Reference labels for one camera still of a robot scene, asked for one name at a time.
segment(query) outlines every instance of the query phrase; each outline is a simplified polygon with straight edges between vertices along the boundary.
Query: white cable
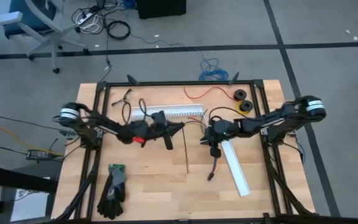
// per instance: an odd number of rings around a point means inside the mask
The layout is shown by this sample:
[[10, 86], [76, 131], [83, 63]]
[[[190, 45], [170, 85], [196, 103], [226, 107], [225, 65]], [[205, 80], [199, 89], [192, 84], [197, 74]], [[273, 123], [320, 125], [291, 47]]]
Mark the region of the white cable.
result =
[[[77, 15], [77, 17], [75, 18], [75, 23], [76, 23], [76, 24], [78, 23], [78, 18], [79, 18], [81, 15], [82, 15], [82, 13], [79, 13], [79, 14]], [[79, 28], [80, 28], [80, 31], [81, 31], [82, 33], [84, 33], [84, 34], [90, 34], [90, 33], [93, 34], [93, 33], [97, 32], [97, 31], [99, 30], [99, 28], [100, 28], [100, 26], [98, 25], [98, 22], [99, 22], [99, 16], [98, 16], [97, 14], [95, 14], [94, 17], [93, 17], [92, 23], [90, 23], [90, 24], [88, 24], [88, 25], [86, 25], [86, 26], [83, 26], [83, 27], [79, 27]], [[86, 31], [86, 29], [89, 29], [89, 28], [91, 28], [91, 27], [93, 27], [93, 26], [96, 27], [95, 30], [90, 31], [90, 32]]]

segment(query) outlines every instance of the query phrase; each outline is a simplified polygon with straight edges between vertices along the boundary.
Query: wooden table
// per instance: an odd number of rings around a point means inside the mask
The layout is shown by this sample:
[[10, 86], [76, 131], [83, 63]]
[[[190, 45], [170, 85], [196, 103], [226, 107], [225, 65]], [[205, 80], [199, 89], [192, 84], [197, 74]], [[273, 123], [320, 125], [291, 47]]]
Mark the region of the wooden table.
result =
[[[270, 110], [281, 107], [284, 96], [280, 82], [265, 80], [264, 85]], [[190, 96], [200, 96], [211, 87], [211, 85], [186, 86], [186, 90]], [[247, 99], [252, 99], [249, 85], [221, 85], [220, 87], [230, 95], [239, 88], [243, 89], [248, 93]], [[96, 84], [82, 84], [77, 102], [92, 108], [95, 88]], [[234, 107], [234, 102], [217, 89], [197, 100], [189, 99], [184, 94], [183, 86], [137, 86], [131, 87], [131, 89], [133, 91], [129, 95], [129, 101], [133, 107], [137, 106], [139, 98], [144, 98], [147, 106], [202, 103], [204, 110], [211, 110], [218, 106]], [[120, 123], [123, 123], [122, 105], [112, 107], [110, 104], [120, 100], [127, 90], [128, 87], [114, 87], [109, 92], [109, 106], [106, 114], [110, 119]], [[99, 102], [99, 111], [101, 111], [103, 99]], [[261, 101], [258, 104], [260, 108], [263, 108]], [[222, 116], [228, 120], [239, 118], [238, 114], [229, 110], [216, 110], [214, 115]], [[248, 116], [254, 117], [254, 110]], [[170, 120], [187, 121], [187, 118]], [[219, 159], [215, 177], [208, 182], [206, 178], [211, 172], [213, 158], [209, 155], [209, 147], [200, 145], [199, 140], [203, 136], [200, 127], [186, 125], [184, 132], [186, 143], [183, 140], [183, 133], [178, 132], [172, 139], [174, 147], [172, 151], [165, 149], [162, 139], [149, 141], [144, 148], [140, 148], [137, 143], [125, 145], [112, 134], [105, 134], [92, 221], [108, 220], [96, 211], [96, 206], [108, 177], [108, 164], [112, 163], [125, 164], [127, 167], [127, 198], [123, 203], [124, 213], [115, 220], [259, 218], [264, 212], [274, 216], [258, 134], [249, 139], [235, 138], [231, 140], [251, 191], [250, 195], [240, 197], [224, 154]], [[285, 142], [296, 147], [294, 138], [286, 137]], [[185, 144], [188, 154], [188, 173]], [[77, 145], [68, 146], [66, 154]], [[313, 212], [314, 207], [298, 151], [288, 146], [280, 146], [279, 150], [289, 188], [300, 202]], [[65, 159], [52, 218], [59, 216], [76, 194], [84, 154], [85, 150], [77, 150]], [[280, 203], [283, 204], [281, 191], [278, 192]], [[85, 216], [87, 198], [88, 193], [84, 196], [83, 217]]]

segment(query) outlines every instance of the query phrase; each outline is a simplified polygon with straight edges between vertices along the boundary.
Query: black glove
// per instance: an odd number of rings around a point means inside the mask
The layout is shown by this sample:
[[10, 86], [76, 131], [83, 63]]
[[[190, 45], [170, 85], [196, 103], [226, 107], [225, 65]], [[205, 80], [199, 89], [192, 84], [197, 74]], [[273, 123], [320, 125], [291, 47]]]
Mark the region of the black glove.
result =
[[109, 171], [98, 204], [98, 213], [113, 220], [124, 212], [120, 202], [125, 201], [125, 166], [114, 164], [109, 166]]

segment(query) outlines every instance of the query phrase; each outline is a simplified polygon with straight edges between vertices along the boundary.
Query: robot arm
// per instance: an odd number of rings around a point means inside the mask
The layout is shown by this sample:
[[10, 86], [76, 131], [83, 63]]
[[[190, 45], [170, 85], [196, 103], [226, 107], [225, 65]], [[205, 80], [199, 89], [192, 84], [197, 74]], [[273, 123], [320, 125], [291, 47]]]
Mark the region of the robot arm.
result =
[[326, 117], [323, 102], [315, 96], [303, 96], [286, 102], [280, 109], [259, 118], [241, 118], [233, 122], [213, 117], [205, 129], [201, 144], [211, 147], [210, 154], [221, 157], [218, 143], [235, 137], [250, 138], [261, 132], [269, 143], [280, 144], [286, 133], [300, 129], [306, 123], [318, 122]]
[[[89, 115], [85, 117], [87, 122], [80, 117], [80, 110], [84, 110]], [[97, 130], [90, 128], [95, 127], [106, 132], [116, 135], [117, 139], [124, 144], [132, 142], [141, 143], [144, 147], [146, 142], [151, 139], [163, 137], [167, 149], [173, 149], [171, 137], [176, 134], [184, 123], [173, 123], [165, 118], [163, 111], [151, 115], [153, 124], [149, 125], [146, 121], [133, 121], [126, 125], [121, 125], [109, 118], [99, 114], [97, 111], [90, 110], [86, 105], [81, 103], [67, 103], [60, 111], [59, 123], [68, 128], [74, 129], [81, 137], [81, 143], [85, 147], [99, 147]]]

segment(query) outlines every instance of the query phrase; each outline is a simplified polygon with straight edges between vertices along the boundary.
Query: black tape roll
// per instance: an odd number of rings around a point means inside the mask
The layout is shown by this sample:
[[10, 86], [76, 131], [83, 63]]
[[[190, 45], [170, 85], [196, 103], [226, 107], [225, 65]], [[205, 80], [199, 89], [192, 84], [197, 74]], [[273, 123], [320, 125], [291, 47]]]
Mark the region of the black tape roll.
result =
[[243, 112], [250, 112], [254, 108], [254, 105], [251, 103], [251, 101], [244, 100], [240, 104], [240, 110]]
[[244, 90], [236, 90], [234, 92], [234, 99], [237, 101], [245, 100], [247, 93]]

